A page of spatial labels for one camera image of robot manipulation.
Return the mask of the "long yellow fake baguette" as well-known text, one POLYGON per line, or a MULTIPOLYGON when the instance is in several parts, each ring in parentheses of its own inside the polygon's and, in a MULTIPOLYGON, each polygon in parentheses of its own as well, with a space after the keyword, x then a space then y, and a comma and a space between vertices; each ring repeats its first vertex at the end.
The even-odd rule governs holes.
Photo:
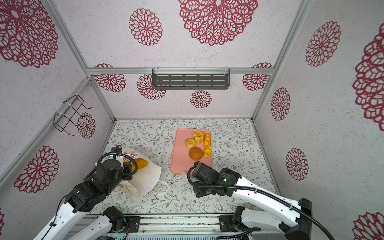
MULTIPOLYGON (((135 160, 135 162, 136 162, 139 170, 145 168, 149 164, 149 162, 147 160, 142 159, 142 158, 137 158, 135 160)), ((133 162, 131 162, 131 163, 132 163, 132 171, 134 172, 136 170, 136 166, 133 162)))

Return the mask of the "yellow twisted fake bread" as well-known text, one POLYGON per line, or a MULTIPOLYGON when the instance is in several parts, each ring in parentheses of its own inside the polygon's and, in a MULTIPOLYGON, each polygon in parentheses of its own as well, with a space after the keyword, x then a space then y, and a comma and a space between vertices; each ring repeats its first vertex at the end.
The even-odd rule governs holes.
POLYGON ((203 144, 204 144, 204 152, 203 152, 204 157, 208 158, 212 154, 212 143, 211 143, 211 135, 210 134, 208 134, 208 133, 205 134, 203 144))

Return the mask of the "round fake bread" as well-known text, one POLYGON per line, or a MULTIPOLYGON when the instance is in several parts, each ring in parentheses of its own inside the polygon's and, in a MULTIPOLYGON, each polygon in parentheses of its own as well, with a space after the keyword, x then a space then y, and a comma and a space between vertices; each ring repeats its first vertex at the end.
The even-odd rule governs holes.
POLYGON ((200 161, 203 158, 203 156, 204 156, 203 150, 198 147, 194 147, 189 151, 189 157, 193 161, 200 161))

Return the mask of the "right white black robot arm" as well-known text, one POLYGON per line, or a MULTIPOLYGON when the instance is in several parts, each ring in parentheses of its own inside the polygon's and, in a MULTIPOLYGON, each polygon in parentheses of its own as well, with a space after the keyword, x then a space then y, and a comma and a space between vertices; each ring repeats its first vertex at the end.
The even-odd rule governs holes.
POLYGON ((254 211, 237 207, 221 223, 226 231, 248 232, 270 230, 288 240, 309 240, 312 233, 312 204, 306 199, 289 200, 250 182, 228 168, 220 172, 196 162, 187 173, 197 198, 208 195, 228 196, 260 208, 254 211))

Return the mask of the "yellow fluted fake cake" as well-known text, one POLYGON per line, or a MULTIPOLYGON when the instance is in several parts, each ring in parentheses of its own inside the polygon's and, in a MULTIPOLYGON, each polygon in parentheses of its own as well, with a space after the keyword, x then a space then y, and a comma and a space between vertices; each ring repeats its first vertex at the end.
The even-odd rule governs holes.
POLYGON ((203 133, 202 131, 196 131, 193 134, 193 138, 197 142, 197 144, 201 144, 205 139, 205 133, 203 133))

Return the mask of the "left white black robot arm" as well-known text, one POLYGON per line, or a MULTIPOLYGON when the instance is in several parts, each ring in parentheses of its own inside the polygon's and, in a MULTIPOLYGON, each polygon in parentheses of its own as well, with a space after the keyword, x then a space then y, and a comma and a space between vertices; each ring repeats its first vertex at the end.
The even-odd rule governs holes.
MULTIPOLYGON (((50 222, 37 234, 37 240, 62 240, 71 229, 99 203, 104 201, 123 180, 131 180, 138 170, 134 160, 108 159, 60 200, 50 222)), ((103 211, 93 223, 76 233, 73 240, 96 240, 109 233, 136 233, 139 217, 126 217, 116 207, 103 211)))

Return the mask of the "orange fake bread roll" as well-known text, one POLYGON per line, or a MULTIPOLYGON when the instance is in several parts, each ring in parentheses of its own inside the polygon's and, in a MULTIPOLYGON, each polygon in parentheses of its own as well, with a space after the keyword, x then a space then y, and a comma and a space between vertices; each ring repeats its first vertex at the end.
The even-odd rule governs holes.
POLYGON ((186 141, 185 141, 185 146, 188 148, 188 149, 192 149, 194 147, 197 146, 197 141, 194 139, 194 138, 188 138, 186 141))

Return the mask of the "white printed paper bag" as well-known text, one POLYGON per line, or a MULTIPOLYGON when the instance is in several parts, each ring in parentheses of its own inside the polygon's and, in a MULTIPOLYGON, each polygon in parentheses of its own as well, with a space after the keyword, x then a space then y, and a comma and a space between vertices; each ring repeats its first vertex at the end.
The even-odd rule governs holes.
POLYGON ((145 159, 149 164, 133 175, 133 179, 130 181, 121 181, 118 185, 117 190, 123 191, 124 193, 135 196, 143 197, 148 193, 155 195, 164 195, 169 191, 169 185, 160 180, 162 168, 155 164, 143 153, 131 149, 124 148, 123 154, 126 154, 136 160, 137 158, 145 159))

